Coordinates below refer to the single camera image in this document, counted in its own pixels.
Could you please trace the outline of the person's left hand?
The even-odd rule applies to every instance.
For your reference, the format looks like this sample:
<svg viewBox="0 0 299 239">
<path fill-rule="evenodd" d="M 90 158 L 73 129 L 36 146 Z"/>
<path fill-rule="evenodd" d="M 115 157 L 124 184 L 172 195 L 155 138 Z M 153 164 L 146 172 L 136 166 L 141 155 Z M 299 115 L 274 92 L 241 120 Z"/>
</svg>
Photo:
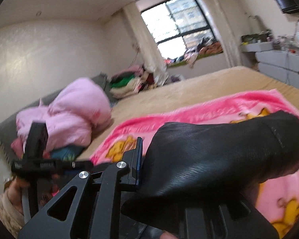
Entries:
<svg viewBox="0 0 299 239">
<path fill-rule="evenodd" d="M 30 183 L 19 177 L 15 177 L 14 180 L 10 183 L 7 188 L 7 197 L 12 204 L 12 206 L 20 213 L 24 214 L 23 204 L 22 204 L 22 195 L 23 189 L 27 189 L 30 186 Z"/>
</svg>

